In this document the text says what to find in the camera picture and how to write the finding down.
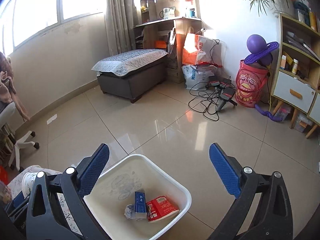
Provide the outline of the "floral white paper cup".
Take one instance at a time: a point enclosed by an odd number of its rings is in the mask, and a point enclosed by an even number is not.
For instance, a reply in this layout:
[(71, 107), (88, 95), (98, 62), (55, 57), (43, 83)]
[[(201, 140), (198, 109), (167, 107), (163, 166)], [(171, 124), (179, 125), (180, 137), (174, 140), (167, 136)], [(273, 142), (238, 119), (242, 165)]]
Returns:
[(31, 194), (33, 189), (33, 185), (35, 183), (35, 179), (37, 178), (37, 174), (39, 172), (45, 173), (46, 175), (56, 175), (61, 174), (59, 171), (47, 171), (47, 170), (36, 170), (36, 171), (28, 171), (22, 178), (22, 194), (24, 198)]

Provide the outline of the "blue cardboard box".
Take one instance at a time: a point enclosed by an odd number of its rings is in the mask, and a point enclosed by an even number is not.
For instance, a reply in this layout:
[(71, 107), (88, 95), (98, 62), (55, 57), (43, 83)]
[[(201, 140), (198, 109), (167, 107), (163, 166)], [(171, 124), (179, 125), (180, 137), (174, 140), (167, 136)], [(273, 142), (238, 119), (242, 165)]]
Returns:
[(135, 212), (137, 219), (147, 218), (147, 208), (144, 192), (135, 192)]

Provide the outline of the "white trash bin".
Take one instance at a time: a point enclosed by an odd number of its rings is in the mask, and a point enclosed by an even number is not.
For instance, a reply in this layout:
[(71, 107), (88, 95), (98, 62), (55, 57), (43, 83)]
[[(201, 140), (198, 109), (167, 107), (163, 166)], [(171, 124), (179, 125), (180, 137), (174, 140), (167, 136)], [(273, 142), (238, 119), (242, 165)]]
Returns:
[(84, 198), (111, 239), (160, 239), (189, 210), (190, 192), (141, 154), (100, 175)]

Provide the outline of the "floral tablecloth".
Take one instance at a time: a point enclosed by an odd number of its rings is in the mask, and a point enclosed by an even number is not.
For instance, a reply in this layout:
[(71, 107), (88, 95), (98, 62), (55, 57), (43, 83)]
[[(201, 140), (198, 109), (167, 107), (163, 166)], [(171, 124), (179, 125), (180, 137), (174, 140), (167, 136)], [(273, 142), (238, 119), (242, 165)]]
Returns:
[(10, 213), (14, 201), (1, 207), (1, 239), (84, 239), (71, 230), (59, 202), (61, 179), (66, 176), (65, 172), (47, 175), (40, 171), (30, 195), (20, 205)]

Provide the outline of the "crumpled tissue in bin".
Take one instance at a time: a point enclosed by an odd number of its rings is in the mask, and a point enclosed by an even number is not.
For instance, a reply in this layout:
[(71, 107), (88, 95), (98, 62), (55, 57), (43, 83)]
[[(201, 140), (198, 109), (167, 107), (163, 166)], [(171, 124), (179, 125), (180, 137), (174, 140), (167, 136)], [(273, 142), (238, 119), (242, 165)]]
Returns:
[(125, 207), (124, 216), (127, 219), (136, 219), (135, 206), (133, 204), (127, 205)]

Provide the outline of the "white paper on floor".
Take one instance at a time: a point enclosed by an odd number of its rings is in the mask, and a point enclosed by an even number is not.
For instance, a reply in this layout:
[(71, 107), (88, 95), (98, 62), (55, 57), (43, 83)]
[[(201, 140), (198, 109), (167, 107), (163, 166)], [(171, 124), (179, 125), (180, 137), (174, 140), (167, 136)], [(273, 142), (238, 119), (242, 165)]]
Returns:
[(57, 114), (54, 114), (53, 116), (51, 116), (48, 120), (47, 120), (47, 125), (49, 125), (50, 123), (52, 123), (54, 120), (57, 119)]

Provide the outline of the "red snack box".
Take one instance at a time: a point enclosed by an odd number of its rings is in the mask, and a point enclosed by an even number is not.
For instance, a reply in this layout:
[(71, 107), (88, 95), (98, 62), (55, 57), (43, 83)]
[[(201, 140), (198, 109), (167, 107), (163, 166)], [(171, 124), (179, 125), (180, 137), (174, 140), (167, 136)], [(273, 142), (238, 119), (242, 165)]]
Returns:
[(179, 213), (176, 207), (166, 196), (160, 196), (146, 203), (147, 218), (149, 223), (159, 222)]

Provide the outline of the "pink blanket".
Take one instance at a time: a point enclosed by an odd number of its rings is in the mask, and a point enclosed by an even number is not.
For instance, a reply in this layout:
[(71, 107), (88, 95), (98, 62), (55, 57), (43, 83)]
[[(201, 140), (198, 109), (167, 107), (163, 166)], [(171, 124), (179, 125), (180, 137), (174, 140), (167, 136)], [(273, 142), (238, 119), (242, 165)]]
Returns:
[(14, 87), (14, 72), (11, 66), (11, 58), (1, 52), (1, 102), (15, 103), (16, 109), (24, 120), (30, 121), (28, 112), (17, 96)]

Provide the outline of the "wooden cabinet shelf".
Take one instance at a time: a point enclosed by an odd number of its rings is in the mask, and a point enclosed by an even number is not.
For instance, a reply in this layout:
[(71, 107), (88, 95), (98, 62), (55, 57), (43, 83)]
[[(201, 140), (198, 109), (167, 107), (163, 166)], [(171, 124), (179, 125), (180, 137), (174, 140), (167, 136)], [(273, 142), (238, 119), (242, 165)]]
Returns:
[(279, 13), (279, 54), (271, 96), (276, 114), (285, 104), (293, 108), (290, 128), (319, 128), (319, 32), (285, 13)]

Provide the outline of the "black handheld device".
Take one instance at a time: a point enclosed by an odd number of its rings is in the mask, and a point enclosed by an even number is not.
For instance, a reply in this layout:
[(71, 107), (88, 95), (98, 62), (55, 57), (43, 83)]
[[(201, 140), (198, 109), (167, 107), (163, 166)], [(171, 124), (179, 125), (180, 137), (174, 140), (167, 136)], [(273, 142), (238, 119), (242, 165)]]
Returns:
[(231, 103), (233, 106), (238, 105), (233, 100), (235, 86), (232, 84), (231, 79), (213, 75), (209, 77), (209, 85), (217, 90), (216, 112), (220, 112), (226, 103)]

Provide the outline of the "red snack bucket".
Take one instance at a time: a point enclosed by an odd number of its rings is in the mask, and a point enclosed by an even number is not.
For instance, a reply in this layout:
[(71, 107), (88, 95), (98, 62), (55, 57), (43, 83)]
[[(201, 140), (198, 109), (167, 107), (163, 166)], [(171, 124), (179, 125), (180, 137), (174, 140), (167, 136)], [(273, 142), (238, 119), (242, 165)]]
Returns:
[(236, 100), (239, 104), (254, 108), (260, 101), (263, 87), (267, 84), (269, 70), (258, 63), (240, 61), (236, 75)]

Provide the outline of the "grey storage ottoman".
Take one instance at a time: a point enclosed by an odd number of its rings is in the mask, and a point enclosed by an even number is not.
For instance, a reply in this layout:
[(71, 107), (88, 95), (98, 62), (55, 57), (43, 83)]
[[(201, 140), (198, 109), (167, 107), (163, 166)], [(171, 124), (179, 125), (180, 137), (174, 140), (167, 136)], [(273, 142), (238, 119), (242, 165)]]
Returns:
[(167, 57), (129, 72), (124, 77), (102, 73), (97, 77), (101, 91), (135, 103), (141, 96), (166, 78)]

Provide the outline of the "white blue plastic bag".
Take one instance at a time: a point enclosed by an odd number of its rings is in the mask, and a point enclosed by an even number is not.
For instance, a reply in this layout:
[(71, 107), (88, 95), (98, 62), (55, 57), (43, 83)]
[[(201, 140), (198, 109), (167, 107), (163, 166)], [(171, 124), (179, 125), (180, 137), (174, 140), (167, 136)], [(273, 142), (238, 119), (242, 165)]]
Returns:
[(188, 90), (204, 90), (209, 77), (214, 76), (213, 65), (183, 65), (182, 73), (185, 79), (185, 88)]

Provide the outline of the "purple bounce ball toy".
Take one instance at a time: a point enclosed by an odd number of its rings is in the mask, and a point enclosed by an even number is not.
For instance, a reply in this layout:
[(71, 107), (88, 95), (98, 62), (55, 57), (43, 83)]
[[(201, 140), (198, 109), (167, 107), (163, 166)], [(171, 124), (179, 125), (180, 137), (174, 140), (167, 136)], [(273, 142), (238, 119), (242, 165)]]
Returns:
[(247, 65), (258, 63), (264, 67), (269, 66), (273, 61), (272, 52), (279, 48), (277, 41), (267, 43), (265, 39), (258, 34), (251, 35), (247, 39), (246, 44), (250, 52), (244, 59), (244, 63)]

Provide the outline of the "quilted blue cover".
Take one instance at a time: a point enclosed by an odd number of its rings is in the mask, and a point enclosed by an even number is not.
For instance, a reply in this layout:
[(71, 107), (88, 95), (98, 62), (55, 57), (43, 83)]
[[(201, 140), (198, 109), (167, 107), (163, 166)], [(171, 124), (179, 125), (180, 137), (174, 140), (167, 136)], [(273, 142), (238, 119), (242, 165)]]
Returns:
[(168, 55), (168, 52), (161, 49), (131, 50), (100, 60), (91, 70), (98, 73), (112, 73), (117, 77), (124, 77), (130, 72), (143, 68)]

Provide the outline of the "orange white shopping bag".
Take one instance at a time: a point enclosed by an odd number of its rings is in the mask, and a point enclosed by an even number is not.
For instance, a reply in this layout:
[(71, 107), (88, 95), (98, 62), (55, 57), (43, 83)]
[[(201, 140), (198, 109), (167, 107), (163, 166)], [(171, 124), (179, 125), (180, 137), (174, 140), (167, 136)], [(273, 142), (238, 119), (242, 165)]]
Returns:
[(202, 35), (187, 33), (182, 51), (182, 64), (193, 66), (211, 64), (222, 68), (213, 59), (213, 50), (219, 44), (219, 39), (212, 40)]

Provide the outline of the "beige curtain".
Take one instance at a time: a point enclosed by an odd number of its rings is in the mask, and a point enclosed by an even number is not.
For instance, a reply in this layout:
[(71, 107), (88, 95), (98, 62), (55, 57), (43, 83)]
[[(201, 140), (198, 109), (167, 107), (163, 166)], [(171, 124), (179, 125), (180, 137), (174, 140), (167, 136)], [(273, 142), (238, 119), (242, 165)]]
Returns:
[(135, 50), (133, 28), (136, 21), (134, 0), (106, 0), (105, 26), (111, 56)]

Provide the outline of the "wooden desk shelf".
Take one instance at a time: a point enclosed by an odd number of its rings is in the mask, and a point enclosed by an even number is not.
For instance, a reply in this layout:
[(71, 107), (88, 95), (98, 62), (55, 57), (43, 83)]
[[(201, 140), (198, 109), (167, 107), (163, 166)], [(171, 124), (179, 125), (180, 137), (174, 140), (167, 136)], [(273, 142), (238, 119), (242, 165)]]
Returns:
[(181, 83), (183, 46), (187, 33), (202, 28), (198, 0), (138, 0), (134, 26), (137, 49), (163, 49), (170, 53), (167, 79)]

